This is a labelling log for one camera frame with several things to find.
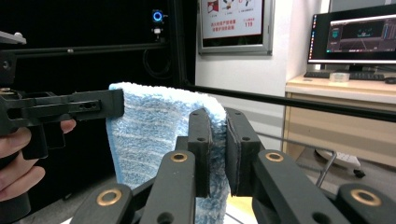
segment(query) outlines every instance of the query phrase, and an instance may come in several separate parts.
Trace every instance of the keyboard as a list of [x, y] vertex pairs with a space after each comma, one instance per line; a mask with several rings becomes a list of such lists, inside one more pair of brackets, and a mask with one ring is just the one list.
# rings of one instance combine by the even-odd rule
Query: keyboard
[[[329, 78], [331, 72], [306, 72], [304, 77]], [[369, 80], [369, 81], [384, 81], [383, 74], [374, 74], [371, 72], [348, 72], [350, 80]]]

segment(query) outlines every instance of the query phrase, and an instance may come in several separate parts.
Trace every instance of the horizontal black bar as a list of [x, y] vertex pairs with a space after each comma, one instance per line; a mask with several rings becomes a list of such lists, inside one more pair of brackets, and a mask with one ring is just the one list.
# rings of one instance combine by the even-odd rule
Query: horizontal black bar
[[143, 49], [164, 49], [169, 46], [168, 43], [152, 44], [131, 44], [131, 45], [109, 45], [109, 46], [92, 46], [92, 47], [66, 47], [50, 49], [8, 49], [2, 50], [4, 53], [12, 53], [20, 58], [39, 58], [52, 56], [66, 56], [77, 54], [109, 53], [124, 52]]
[[298, 100], [287, 97], [272, 96], [272, 95], [258, 94], [258, 93], [245, 92], [245, 91], [229, 91], [229, 90], [223, 90], [217, 88], [191, 85], [190, 83], [186, 84], [184, 86], [184, 89], [189, 91], [199, 91], [199, 92], [229, 96], [239, 99], [263, 102], [273, 105], [288, 105], [293, 107], [329, 112], [334, 114], [348, 115], [348, 116], [365, 118], [365, 119], [377, 119], [377, 120], [383, 120], [389, 122], [396, 122], [395, 111], [372, 109], [372, 108], [351, 106], [351, 105], [328, 104], [328, 103], [322, 103], [316, 101], [314, 102], [314, 101]]

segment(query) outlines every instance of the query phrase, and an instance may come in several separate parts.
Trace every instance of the desk top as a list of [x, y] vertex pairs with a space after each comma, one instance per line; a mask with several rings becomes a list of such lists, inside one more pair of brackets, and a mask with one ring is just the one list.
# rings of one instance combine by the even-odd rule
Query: desk top
[[396, 85], [384, 81], [330, 82], [301, 75], [287, 82], [286, 92], [396, 105]]

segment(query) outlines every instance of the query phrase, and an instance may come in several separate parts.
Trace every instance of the gray floor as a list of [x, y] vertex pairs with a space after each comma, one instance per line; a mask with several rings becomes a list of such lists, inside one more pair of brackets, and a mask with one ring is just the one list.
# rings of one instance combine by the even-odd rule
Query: gray floor
[[[396, 201], [396, 168], [370, 161], [360, 160], [360, 162], [361, 169], [366, 174], [364, 178], [357, 178], [352, 170], [333, 165], [326, 175], [321, 187], [335, 194], [340, 185], [357, 182], [379, 189]], [[318, 168], [321, 169], [325, 165], [326, 160], [317, 155], [314, 150], [306, 149], [297, 160], [297, 163], [301, 165], [308, 177], [316, 183], [319, 176], [319, 172], [316, 170]], [[71, 195], [67, 200], [59, 200], [29, 217], [26, 217], [20, 221], [20, 224], [60, 224], [74, 215], [84, 199], [88, 197], [95, 188], [115, 182], [116, 178], [114, 176], [105, 178], [103, 181], [90, 188]]]

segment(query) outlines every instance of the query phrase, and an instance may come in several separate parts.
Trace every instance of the computer mouse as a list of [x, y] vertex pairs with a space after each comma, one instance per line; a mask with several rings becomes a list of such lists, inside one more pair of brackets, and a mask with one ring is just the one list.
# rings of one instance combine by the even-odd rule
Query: computer mouse
[[387, 84], [396, 84], [396, 77], [386, 77], [385, 83]]

